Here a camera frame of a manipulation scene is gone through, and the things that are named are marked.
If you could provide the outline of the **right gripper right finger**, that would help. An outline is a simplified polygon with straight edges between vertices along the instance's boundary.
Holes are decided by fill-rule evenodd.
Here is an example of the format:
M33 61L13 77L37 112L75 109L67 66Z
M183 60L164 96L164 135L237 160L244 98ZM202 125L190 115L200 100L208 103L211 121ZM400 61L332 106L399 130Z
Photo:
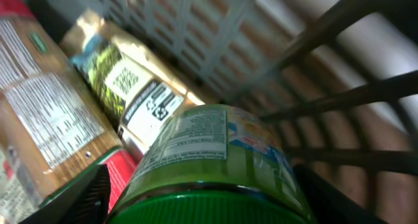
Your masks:
M318 223L385 224L308 167L297 165L293 172Z

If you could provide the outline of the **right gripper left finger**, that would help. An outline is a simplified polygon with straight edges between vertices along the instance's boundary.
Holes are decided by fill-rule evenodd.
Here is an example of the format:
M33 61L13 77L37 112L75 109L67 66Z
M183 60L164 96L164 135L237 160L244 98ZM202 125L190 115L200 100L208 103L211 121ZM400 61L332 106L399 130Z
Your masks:
M108 216L111 182L106 165L97 165L23 224L102 224Z

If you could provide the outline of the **orange pasta packet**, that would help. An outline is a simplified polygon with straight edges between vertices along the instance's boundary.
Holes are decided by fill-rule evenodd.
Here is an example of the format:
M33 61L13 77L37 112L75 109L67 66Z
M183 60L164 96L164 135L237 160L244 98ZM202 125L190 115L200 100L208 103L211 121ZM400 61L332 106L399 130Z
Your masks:
M29 7L1 0L1 222L22 223L97 165L108 218L135 162Z

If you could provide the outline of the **gold foil food bag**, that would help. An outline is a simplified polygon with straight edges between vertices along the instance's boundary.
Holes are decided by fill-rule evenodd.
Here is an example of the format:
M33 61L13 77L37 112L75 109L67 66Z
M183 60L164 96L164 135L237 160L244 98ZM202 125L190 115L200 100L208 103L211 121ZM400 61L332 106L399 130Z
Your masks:
M145 44L91 9L60 46L136 161L175 113L204 104Z

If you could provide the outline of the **green lid jar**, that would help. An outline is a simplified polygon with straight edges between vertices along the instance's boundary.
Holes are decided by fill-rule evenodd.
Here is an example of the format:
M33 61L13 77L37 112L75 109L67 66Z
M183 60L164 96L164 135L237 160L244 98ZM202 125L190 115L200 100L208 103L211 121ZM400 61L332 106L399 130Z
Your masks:
M315 223L279 144L254 115L206 104L175 115L108 223Z

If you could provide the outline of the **grey plastic basket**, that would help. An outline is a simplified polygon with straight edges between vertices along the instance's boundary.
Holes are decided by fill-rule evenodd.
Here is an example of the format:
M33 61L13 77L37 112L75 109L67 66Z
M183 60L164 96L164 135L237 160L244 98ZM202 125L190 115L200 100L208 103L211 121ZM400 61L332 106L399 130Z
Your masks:
M209 103L259 116L297 172L417 222L417 0L24 0L55 41L87 9Z

